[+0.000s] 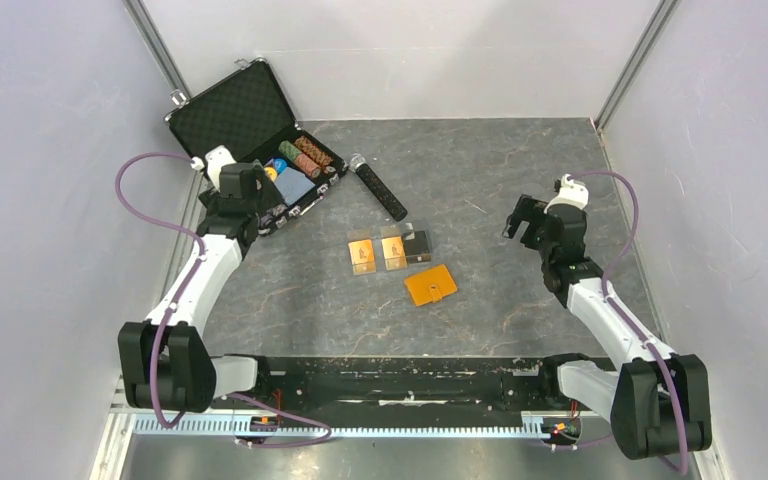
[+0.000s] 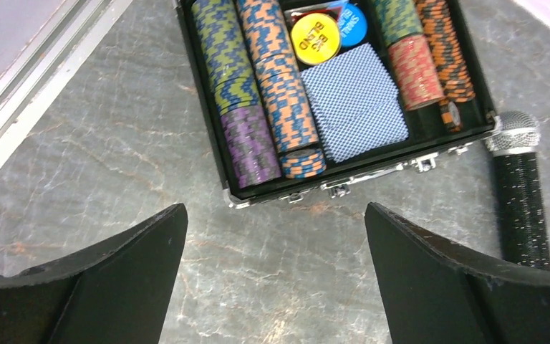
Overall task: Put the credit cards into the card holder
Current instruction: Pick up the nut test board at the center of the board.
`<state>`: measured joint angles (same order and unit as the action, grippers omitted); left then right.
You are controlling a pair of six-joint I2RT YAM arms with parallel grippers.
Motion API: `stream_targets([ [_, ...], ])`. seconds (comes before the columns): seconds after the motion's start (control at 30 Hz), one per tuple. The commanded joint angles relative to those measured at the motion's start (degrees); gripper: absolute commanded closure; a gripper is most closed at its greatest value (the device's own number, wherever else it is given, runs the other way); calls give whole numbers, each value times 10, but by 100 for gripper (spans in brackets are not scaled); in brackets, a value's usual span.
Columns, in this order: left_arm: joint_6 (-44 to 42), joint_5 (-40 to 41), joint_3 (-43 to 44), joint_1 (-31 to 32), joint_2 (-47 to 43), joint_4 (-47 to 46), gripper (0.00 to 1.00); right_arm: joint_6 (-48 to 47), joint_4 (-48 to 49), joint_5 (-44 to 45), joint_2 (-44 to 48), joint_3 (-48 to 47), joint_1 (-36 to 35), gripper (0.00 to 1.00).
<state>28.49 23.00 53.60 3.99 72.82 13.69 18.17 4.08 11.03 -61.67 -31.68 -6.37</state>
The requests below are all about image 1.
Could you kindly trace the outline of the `orange leather card holder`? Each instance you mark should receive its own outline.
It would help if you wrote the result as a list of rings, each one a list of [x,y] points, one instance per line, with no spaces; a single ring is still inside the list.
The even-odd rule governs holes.
[[[446,265],[437,265],[404,280],[413,305],[424,306],[440,302],[458,291],[458,287]]]

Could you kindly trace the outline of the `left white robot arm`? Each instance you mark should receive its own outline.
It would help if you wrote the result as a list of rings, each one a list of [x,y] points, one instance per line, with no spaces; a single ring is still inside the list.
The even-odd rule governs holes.
[[[213,358],[202,340],[207,317],[257,239],[264,202],[275,191],[257,163],[225,165],[218,182],[215,214],[197,232],[176,228],[194,241],[183,272],[145,320],[125,323],[117,338],[128,404],[152,409],[165,428],[188,412],[207,410],[217,397],[237,394],[257,408],[274,394],[273,379],[258,371],[255,358]]]

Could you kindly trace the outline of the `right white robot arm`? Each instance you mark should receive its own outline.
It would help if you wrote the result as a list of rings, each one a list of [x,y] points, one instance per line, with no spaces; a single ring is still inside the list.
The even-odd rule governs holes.
[[[520,227],[523,246],[540,256],[546,289],[588,328],[615,368],[605,371],[578,353],[547,357],[537,382],[540,400],[551,408],[584,404],[609,423],[631,460],[708,449],[713,431],[705,364],[661,342],[621,301],[585,252],[586,212],[522,195],[505,237]]]

